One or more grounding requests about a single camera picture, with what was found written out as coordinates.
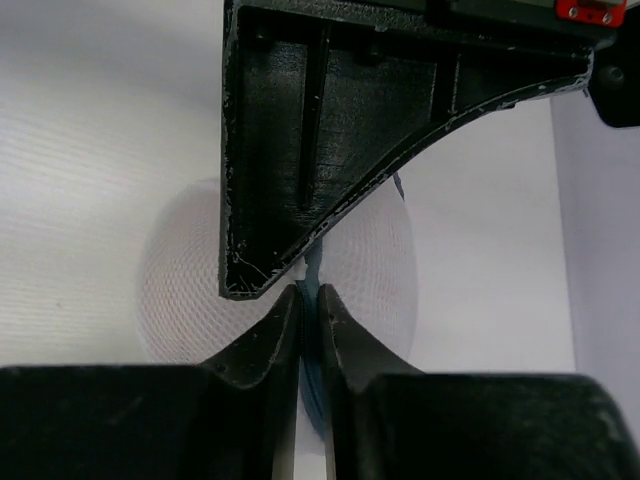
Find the red connector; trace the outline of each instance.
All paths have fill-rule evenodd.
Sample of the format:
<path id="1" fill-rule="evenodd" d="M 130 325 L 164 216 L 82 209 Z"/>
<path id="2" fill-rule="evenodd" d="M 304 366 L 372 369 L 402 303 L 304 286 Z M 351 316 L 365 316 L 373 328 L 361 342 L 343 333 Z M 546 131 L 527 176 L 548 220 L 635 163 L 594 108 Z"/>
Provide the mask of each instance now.
<path id="1" fill-rule="evenodd" d="M 556 0 L 556 14 L 574 22 L 617 28 L 624 21 L 627 0 Z"/>

